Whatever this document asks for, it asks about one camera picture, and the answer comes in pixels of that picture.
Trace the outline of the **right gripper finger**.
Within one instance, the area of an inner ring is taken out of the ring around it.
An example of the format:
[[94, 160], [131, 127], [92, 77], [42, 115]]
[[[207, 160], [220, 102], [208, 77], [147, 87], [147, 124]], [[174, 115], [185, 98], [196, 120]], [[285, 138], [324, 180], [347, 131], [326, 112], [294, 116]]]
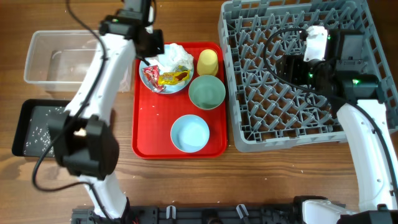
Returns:
[[275, 64], [278, 75], [295, 75], [308, 71], [303, 55], [283, 55]]
[[278, 69], [278, 77], [282, 83], [293, 84], [297, 86], [311, 84], [310, 70], [307, 68]]

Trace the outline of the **red snack wrapper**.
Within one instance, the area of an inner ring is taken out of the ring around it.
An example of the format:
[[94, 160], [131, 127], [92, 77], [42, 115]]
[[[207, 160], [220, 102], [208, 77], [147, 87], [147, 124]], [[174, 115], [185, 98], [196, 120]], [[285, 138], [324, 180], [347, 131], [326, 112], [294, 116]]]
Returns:
[[153, 92], [160, 93], [165, 90], [165, 85], [160, 85], [158, 83], [160, 77], [160, 70], [158, 65], [153, 65], [150, 67], [145, 67], [142, 69], [143, 74], [147, 78], [147, 81], [152, 85]]

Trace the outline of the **white napkin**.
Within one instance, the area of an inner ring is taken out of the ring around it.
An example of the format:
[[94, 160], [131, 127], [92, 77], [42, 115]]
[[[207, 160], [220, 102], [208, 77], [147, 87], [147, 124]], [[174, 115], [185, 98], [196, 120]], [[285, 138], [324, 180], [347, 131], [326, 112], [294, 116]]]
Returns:
[[155, 57], [146, 58], [151, 66], [157, 65], [160, 72], [174, 72], [179, 66], [192, 70], [193, 56], [189, 54], [181, 45], [176, 43], [165, 44], [164, 53]]

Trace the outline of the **yellow plastic cup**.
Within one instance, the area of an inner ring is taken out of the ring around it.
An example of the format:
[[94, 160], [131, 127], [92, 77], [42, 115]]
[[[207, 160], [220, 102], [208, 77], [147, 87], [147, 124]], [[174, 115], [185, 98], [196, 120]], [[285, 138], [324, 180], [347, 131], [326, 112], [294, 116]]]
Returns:
[[218, 56], [214, 50], [203, 50], [198, 58], [197, 73], [199, 75], [213, 75], [218, 73]]

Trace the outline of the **light green bowl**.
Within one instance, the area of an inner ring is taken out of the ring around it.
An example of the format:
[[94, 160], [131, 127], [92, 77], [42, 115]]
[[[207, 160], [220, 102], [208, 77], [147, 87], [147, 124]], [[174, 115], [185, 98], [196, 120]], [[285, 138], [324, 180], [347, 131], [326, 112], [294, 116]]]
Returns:
[[213, 110], [224, 102], [226, 88], [219, 78], [212, 75], [202, 75], [191, 82], [188, 96], [197, 108]]

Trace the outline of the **small light blue bowl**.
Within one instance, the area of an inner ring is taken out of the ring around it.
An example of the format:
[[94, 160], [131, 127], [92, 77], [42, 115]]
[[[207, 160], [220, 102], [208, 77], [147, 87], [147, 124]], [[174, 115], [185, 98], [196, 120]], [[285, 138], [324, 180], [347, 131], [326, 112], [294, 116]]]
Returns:
[[203, 118], [186, 114], [175, 120], [170, 129], [170, 138], [179, 151], [194, 153], [207, 145], [210, 129]]

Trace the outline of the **brown food scrap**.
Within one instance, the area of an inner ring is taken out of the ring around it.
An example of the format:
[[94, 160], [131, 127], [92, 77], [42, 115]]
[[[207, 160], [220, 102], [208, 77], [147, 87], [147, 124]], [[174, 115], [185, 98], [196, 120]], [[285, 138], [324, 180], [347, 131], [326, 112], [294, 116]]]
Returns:
[[85, 137], [86, 136], [86, 129], [80, 128], [78, 131], [74, 131], [73, 134], [75, 136]]

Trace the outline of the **white rice pile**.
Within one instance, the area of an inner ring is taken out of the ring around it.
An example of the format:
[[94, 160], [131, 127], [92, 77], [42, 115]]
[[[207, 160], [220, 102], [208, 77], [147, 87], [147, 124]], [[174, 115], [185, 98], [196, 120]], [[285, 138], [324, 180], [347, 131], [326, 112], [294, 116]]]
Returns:
[[40, 157], [51, 142], [48, 120], [56, 114], [63, 113], [64, 106], [35, 106], [29, 118], [23, 155]]

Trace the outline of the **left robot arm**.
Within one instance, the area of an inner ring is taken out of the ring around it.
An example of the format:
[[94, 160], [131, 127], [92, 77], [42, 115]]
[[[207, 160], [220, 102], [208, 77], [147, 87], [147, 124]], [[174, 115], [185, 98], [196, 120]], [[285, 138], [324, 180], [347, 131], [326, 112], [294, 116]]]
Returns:
[[95, 56], [76, 95], [64, 112], [48, 121], [53, 151], [60, 167], [78, 178], [70, 186], [84, 185], [94, 203], [94, 223], [132, 223], [128, 198], [114, 172], [119, 144], [110, 118], [119, 84], [135, 59], [143, 62], [164, 52], [163, 33], [154, 29], [155, 1], [125, 1], [107, 15], [97, 31]]

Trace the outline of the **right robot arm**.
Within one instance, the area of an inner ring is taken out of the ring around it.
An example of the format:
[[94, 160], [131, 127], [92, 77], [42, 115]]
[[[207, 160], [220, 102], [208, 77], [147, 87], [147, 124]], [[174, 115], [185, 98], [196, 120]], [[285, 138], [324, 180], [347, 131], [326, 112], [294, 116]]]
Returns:
[[311, 26], [299, 29], [302, 55], [284, 55], [275, 66], [280, 81], [324, 96], [348, 140], [359, 189], [359, 211], [324, 198], [301, 199], [303, 223], [396, 223], [397, 156], [387, 126], [380, 79], [364, 71], [364, 34]]

